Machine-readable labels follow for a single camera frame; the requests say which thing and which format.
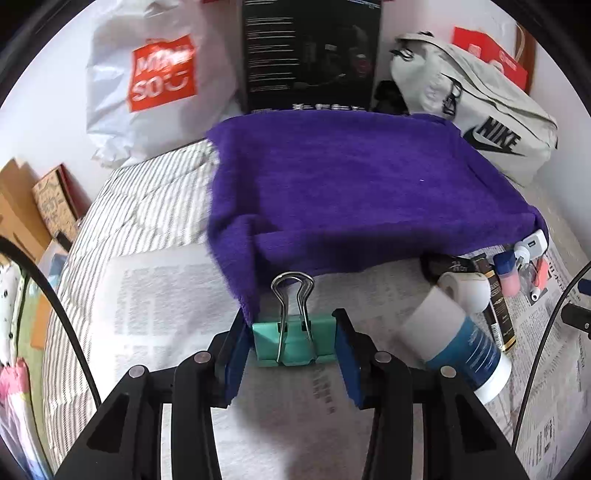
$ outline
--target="blue label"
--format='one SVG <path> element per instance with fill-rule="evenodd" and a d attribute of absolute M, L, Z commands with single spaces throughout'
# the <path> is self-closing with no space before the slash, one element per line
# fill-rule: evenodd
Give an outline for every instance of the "blue label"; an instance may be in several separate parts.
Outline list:
<path fill-rule="evenodd" d="M 455 338 L 437 356 L 427 362 L 432 370 L 444 365 L 456 369 L 473 390 L 477 390 L 491 377 L 501 360 L 501 351 L 480 330 L 470 317 L 466 317 Z"/>

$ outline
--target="striped bedding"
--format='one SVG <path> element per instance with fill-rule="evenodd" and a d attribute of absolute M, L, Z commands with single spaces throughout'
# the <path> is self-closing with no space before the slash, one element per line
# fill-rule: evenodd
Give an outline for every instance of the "striped bedding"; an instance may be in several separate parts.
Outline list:
<path fill-rule="evenodd" d="M 68 256 L 58 295 L 86 357 L 92 304 L 112 257 L 205 239 L 209 184 L 218 157 L 208 140 L 115 170 L 88 211 Z M 55 471 L 95 412 L 90 390 L 52 314 L 43 360 L 44 416 Z"/>

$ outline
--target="red bag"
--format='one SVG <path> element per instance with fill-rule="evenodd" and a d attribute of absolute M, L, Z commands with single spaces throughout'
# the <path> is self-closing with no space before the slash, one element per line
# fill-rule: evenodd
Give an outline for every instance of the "red bag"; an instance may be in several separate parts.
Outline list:
<path fill-rule="evenodd" d="M 527 70 L 485 33 L 456 27 L 452 43 L 494 65 L 520 89 L 525 90 Z"/>

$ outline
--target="binder clip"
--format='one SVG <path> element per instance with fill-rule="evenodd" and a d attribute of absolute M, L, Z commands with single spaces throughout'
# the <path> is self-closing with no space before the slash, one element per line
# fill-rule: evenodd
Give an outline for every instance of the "binder clip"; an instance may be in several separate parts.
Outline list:
<path fill-rule="evenodd" d="M 285 280 L 297 280 L 299 315 L 288 315 L 288 301 L 279 289 Z M 308 365 L 332 362 L 335 356 L 334 317 L 314 316 L 310 320 L 306 301 L 314 289 L 314 279 L 301 272 L 286 272 L 271 282 L 271 290 L 281 305 L 280 320 L 262 319 L 252 324 L 256 357 L 261 367 Z"/>

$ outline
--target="white wall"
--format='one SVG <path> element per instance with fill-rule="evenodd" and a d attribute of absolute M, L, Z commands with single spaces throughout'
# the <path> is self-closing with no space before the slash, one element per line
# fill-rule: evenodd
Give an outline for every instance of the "white wall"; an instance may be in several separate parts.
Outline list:
<path fill-rule="evenodd" d="M 95 2 L 41 50 L 0 108 L 0 165 L 28 163 L 37 177 L 64 163 L 93 199 L 109 172 L 90 158 L 86 136 L 85 67 Z"/>
<path fill-rule="evenodd" d="M 209 4 L 223 25 L 237 67 L 241 65 L 236 2 Z M 93 21 L 113 0 L 96 0 L 70 21 L 28 66 L 0 108 L 0 166 L 16 157 L 40 177 L 59 163 L 93 199 L 109 175 L 90 160 L 85 133 L 86 77 Z M 515 23 L 489 0 L 395 0 L 384 3 L 377 76 L 389 78 L 389 50 L 396 35 L 430 30 L 450 40 L 454 25 L 483 30 L 510 53 Z"/>
<path fill-rule="evenodd" d="M 558 150 L 538 172 L 591 257 L 591 117 L 558 65 L 538 46 L 531 97 L 558 122 Z"/>

